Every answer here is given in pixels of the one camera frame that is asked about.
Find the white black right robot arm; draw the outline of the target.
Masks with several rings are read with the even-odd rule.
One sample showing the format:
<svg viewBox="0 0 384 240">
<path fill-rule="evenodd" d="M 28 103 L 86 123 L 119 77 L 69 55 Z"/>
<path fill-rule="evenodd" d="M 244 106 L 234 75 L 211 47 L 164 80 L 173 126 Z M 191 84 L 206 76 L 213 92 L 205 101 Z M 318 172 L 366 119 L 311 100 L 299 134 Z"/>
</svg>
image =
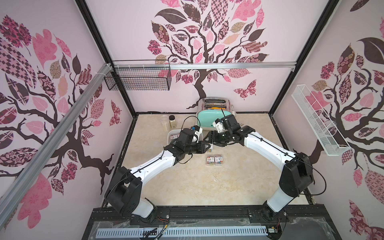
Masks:
<svg viewBox="0 0 384 240">
<path fill-rule="evenodd" d="M 274 144 L 255 129 L 241 126 L 234 115 L 216 119 L 212 126 L 215 130 L 210 131 L 207 138 L 213 145 L 240 144 L 257 152 L 280 170 L 279 186 L 260 210 L 265 221 L 273 221 L 281 210 L 315 182 L 313 172 L 317 170 L 306 154 L 294 153 Z"/>
</svg>

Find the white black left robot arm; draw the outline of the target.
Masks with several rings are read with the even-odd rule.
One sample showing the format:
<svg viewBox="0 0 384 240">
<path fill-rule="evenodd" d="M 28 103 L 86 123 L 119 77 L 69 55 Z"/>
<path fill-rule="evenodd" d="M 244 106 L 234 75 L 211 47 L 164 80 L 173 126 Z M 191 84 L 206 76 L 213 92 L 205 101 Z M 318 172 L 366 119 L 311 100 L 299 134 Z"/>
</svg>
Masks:
<svg viewBox="0 0 384 240">
<path fill-rule="evenodd" d="M 182 161 L 186 155 L 206 153 L 211 146 L 201 139 L 202 134 L 203 129 L 198 126 L 182 129 L 179 137 L 154 158 L 131 169 L 119 168 L 105 194 L 106 202 L 122 217 L 137 215 L 151 218 L 157 207 L 142 198 L 143 187 L 155 176 Z"/>
</svg>

